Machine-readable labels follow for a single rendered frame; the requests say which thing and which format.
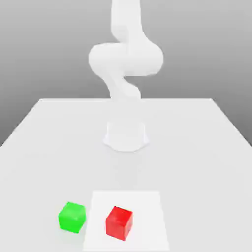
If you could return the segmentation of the small red cube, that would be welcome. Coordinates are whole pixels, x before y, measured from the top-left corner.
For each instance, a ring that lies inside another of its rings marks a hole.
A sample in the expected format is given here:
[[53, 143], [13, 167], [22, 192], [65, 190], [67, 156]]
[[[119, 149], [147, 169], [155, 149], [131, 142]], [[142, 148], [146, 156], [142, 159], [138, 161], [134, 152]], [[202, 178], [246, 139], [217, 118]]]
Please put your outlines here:
[[133, 225], [133, 212], [118, 206], [109, 213], [105, 221], [106, 234], [125, 241]]

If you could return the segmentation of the small green cube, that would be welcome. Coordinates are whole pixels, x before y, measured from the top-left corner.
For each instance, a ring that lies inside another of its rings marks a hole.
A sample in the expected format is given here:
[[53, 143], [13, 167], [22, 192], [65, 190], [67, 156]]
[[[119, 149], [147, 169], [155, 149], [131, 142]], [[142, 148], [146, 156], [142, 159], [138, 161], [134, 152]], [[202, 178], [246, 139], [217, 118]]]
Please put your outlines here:
[[67, 202], [58, 215], [60, 229], [78, 234], [86, 221], [84, 205]]

